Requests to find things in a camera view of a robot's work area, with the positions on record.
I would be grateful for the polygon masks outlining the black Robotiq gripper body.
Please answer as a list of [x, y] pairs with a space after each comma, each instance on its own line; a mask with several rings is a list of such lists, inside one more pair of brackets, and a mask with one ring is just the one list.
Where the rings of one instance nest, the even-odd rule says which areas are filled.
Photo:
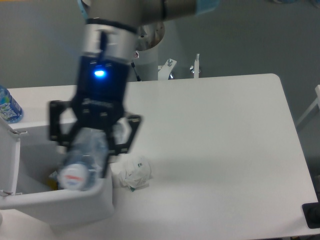
[[124, 116], [124, 95], [131, 65], [114, 59], [81, 56], [70, 106], [75, 127], [107, 130]]

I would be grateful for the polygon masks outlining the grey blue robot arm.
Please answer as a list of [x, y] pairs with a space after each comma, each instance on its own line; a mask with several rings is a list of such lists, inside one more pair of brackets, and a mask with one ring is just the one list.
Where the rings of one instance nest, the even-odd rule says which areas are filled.
[[76, 91], [69, 101], [49, 102], [48, 137], [70, 150], [81, 129], [101, 130], [105, 133], [108, 157], [126, 154], [142, 117], [137, 114], [126, 117], [131, 133], [125, 143], [115, 143], [113, 127], [126, 116], [125, 91], [139, 28], [207, 13], [219, 1], [92, 0], [79, 4], [87, 17]]

